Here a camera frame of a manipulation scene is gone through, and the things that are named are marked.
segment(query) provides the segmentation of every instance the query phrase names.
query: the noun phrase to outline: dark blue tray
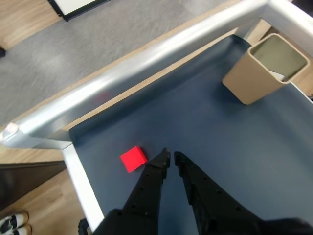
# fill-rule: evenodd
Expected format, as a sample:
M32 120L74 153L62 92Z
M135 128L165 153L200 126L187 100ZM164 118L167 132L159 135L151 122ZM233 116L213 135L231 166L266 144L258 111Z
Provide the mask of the dark blue tray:
M222 79L249 46L230 36L71 129L104 215L124 206L141 174L120 159L137 145L149 160L164 147L181 151L262 219L313 224L313 106L292 84L242 104ZM159 234L197 234L173 158Z

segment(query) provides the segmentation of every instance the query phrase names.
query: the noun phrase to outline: silver railing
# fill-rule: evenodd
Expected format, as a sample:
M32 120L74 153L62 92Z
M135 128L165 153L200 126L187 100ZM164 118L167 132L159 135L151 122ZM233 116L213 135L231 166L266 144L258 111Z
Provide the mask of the silver railing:
M71 141L61 128L237 27L236 34L246 38L260 18L313 56L313 18L287 0L243 0L11 123L0 134L0 141L12 148L64 149Z

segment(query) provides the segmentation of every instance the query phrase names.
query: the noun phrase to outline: white shoe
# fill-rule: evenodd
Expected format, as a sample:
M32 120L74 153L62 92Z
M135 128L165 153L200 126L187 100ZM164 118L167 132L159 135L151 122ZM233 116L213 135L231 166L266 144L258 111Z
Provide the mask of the white shoe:
M18 229L7 231L3 235L31 235L31 226L29 224L25 224Z
M6 234L6 232L13 231L14 229L27 223L28 219L28 214L26 212L22 212L0 220L0 234Z

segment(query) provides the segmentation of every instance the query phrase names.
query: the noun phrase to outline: tan cup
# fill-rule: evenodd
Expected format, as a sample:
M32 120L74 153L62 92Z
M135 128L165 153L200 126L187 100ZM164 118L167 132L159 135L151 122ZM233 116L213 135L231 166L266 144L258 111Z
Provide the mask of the tan cup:
M290 83L310 61L278 34L250 47L224 77L223 84L243 103L254 101Z

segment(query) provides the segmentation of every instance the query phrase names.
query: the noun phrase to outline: red block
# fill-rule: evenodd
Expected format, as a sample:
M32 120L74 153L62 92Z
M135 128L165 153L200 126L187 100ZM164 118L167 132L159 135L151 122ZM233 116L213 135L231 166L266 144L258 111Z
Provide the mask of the red block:
M128 152L122 154L121 159L128 173L131 173L132 171L136 170L138 167L140 167L147 161L145 155L138 146L135 146Z

